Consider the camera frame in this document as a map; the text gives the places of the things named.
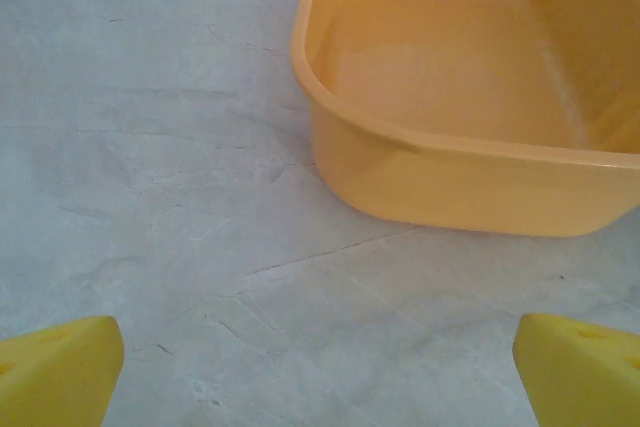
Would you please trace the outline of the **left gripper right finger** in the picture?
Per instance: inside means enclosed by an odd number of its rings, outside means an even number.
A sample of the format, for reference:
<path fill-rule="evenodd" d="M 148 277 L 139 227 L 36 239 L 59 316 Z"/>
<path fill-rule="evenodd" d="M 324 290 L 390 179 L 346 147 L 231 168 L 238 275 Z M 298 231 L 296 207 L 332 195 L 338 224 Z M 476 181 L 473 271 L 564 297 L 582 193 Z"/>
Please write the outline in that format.
<path fill-rule="evenodd" d="M 513 358 L 540 426 L 639 425 L 637 334 L 530 313 Z"/>

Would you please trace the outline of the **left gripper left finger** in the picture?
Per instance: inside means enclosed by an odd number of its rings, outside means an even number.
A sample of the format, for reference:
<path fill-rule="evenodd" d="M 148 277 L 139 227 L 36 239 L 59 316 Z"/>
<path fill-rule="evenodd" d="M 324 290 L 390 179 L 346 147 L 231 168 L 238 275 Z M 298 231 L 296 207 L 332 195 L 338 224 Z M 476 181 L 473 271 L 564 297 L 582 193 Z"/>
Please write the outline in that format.
<path fill-rule="evenodd" d="M 111 316 L 3 339 L 1 424 L 99 426 L 123 363 L 123 338 Z"/>

